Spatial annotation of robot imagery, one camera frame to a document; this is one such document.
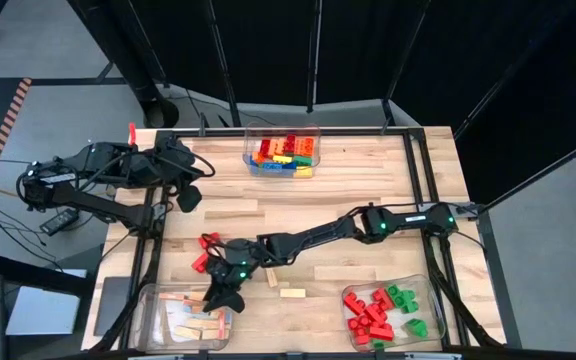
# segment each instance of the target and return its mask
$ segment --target gray floor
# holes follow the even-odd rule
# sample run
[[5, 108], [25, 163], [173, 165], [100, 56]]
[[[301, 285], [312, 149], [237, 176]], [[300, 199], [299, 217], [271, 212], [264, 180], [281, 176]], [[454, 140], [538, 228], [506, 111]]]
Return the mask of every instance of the gray floor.
[[[106, 64], [103, 53], [65, 1], [10, 0], [4, 8], [0, 17], [0, 77], [96, 77]], [[120, 74], [113, 69], [109, 76]], [[180, 109], [178, 127], [199, 126], [184, 89], [164, 93]], [[231, 123], [229, 111], [222, 108], [227, 107], [225, 102], [191, 95], [210, 126], [219, 126], [217, 115]], [[240, 110], [244, 125], [267, 120], [357, 126], [381, 125], [385, 120], [378, 101], [316, 106], [310, 115], [296, 107], [240, 104]], [[393, 107], [393, 111], [399, 123], [413, 121], [400, 109]], [[88, 141], [125, 141], [128, 123], [140, 126], [142, 116], [139, 104], [124, 85], [33, 86], [3, 158], [68, 156]], [[0, 188], [12, 190], [23, 169], [0, 163]], [[0, 207], [35, 228], [52, 216], [28, 213], [20, 201], [1, 194]], [[576, 351], [576, 160], [494, 208], [491, 217], [524, 347]], [[46, 250], [56, 259], [65, 259], [69, 267], [94, 270], [106, 228], [93, 220], [79, 230], [46, 239]], [[0, 253], [46, 265], [1, 232]], [[81, 328], [71, 337], [14, 338], [13, 353], [18, 355], [15, 358], [24, 359], [62, 355], [76, 351], [80, 338]]]
[[523, 347], [576, 351], [576, 159], [490, 217]]
[[108, 64], [66, 1], [11, 0], [0, 15], [0, 77], [96, 77]]

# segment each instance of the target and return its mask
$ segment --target wooden tabletop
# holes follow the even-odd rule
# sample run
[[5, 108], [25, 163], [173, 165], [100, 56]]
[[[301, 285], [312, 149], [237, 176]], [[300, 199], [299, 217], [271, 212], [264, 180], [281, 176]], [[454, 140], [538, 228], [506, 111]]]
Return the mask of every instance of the wooden tabletop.
[[[448, 127], [425, 128], [440, 199], [468, 201], [452, 133]], [[140, 149], [153, 146], [156, 130], [137, 130]], [[413, 192], [401, 136], [322, 136], [321, 163], [312, 179], [274, 179], [251, 176], [242, 162], [243, 138], [183, 139], [205, 157], [217, 175], [194, 184], [203, 200], [193, 212], [178, 208], [168, 214], [159, 267], [159, 283], [209, 282], [190, 264], [202, 253], [201, 233], [218, 232], [222, 239], [254, 239], [257, 234], [300, 232], [335, 220], [351, 208], [384, 203], [410, 203]], [[419, 147], [413, 142], [423, 195], [429, 200]], [[117, 201], [139, 204], [142, 190], [120, 190]], [[409, 212], [411, 208], [393, 208]], [[478, 238], [473, 222], [458, 220], [461, 232]], [[108, 230], [104, 252], [126, 234], [121, 224]], [[450, 237], [461, 297], [491, 336], [503, 342], [504, 333], [481, 248], [458, 234]], [[130, 276], [136, 239], [128, 238], [100, 266], [82, 349], [93, 346], [101, 289], [109, 276]], [[440, 254], [435, 243], [435, 253]], [[437, 261], [442, 266], [440, 256]], [[236, 314], [225, 353], [353, 352], [344, 327], [341, 292], [353, 284], [428, 274], [420, 232], [397, 232], [383, 243], [364, 245], [344, 239], [310, 249], [292, 266], [275, 268], [278, 288], [270, 288], [263, 270], [242, 286], [246, 309]], [[280, 288], [306, 289], [306, 298], [279, 297]], [[452, 307], [444, 297], [451, 342], [458, 344]], [[396, 348], [438, 350], [439, 341]]]

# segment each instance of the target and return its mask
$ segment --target black backdrop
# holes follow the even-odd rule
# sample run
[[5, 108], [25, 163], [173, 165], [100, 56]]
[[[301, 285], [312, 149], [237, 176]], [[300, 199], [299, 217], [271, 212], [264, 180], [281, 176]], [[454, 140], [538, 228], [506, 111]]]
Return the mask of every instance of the black backdrop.
[[[315, 1], [213, 0], [237, 102], [308, 103]], [[226, 100], [206, 1], [131, 3], [165, 80]], [[384, 98], [405, 64], [392, 100], [422, 125], [456, 130], [519, 69], [458, 139], [471, 198], [487, 203], [576, 147], [576, 1], [426, 4], [322, 0], [316, 103]], [[151, 75], [164, 80], [143, 43]]]

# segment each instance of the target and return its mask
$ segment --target plastic container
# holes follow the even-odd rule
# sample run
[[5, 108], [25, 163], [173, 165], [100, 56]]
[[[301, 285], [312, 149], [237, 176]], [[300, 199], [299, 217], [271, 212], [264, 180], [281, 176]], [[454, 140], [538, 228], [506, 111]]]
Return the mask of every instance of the plastic container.
[[[394, 333], [394, 340], [392, 342], [378, 341], [371, 339], [365, 345], [359, 345], [356, 342], [355, 333], [349, 328], [350, 319], [356, 319], [357, 316], [350, 311], [350, 309], [343, 304], [343, 300], [351, 292], [357, 295], [357, 300], [362, 300], [366, 306], [375, 302], [373, 299], [373, 293], [379, 288], [383, 288], [388, 291], [388, 287], [391, 285], [396, 285], [399, 291], [411, 290], [414, 292], [414, 298], [419, 308], [418, 310], [411, 313], [404, 313], [399, 307], [395, 307], [391, 310], [386, 310], [385, 313], [388, 316], [386, 323], [390, 324]], [[348, 329], [348, 334], [352, 345], [357, 349], [357, 351], [373, 351], [376, 346], [383, 346], [383, 348], [389, 348], [394, 346], [414, 344], [421, 341], [432, 341], [441, 339], [446, 333], [446, 324], [444, 322], [443, 316], [437, 302], [437, 296], [430, 285], [430, 281], [423, 275], [413, 275], [407, 278], [378, 281], [370, 284], [364, 285], [351, 285], [344, 289], [341, 294], [342, 307], [345, 319], [345, 326]], [[411, 328], [406, 324], [411, 320], [418, 319], [422, 320], [426, 324], [427, 334], [426, 336], [418, 336], [413, 333]]]
[[305, 127], [246, 127], [243, 160], [254, 176], [308, 179], [319, 165], [321, 130]]
[[201, 312], [208, 284], [146, 285], [135, 309], [131, 346], [147, 353], [220, 350], [230, 338], [232, 311]]

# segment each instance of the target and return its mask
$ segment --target small wooden block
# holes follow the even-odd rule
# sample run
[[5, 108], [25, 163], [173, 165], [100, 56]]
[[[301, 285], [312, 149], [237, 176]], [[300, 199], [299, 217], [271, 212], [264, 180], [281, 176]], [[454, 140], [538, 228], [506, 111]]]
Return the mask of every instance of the small wooden block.
[[277, 275], [271, 268], [266, 268], [266, 277], [268, 278], [268, 286], [277, 287]]
[[193, 291], [188, 295], [188, 300], [204, 301], [204, 295], [206, 295], [206, 293]]
[[281, 289], [279, 290], [279, 296], [287, 298], [305, 298], [306, 289]]
[[160, 293], [159, 299], [161, 300], [179, 300], [184, 301], [186, 300], [186, 296], [181, 294], [172, 294], [172, 293]]
[[204, 330], [201, 332], [201, 340], [223, 340], [230, 337], [230, 330], [224, 330], [224, 336], [219, 337], [219, 330]]
[[184, 325], [198, 329], [219, 329], [219, 320], [190, 318]]
[[185, 326], [175, 326], [175, 335], [187, 339], [199, 340], [201, 339], [201, 330], [195, 330]]

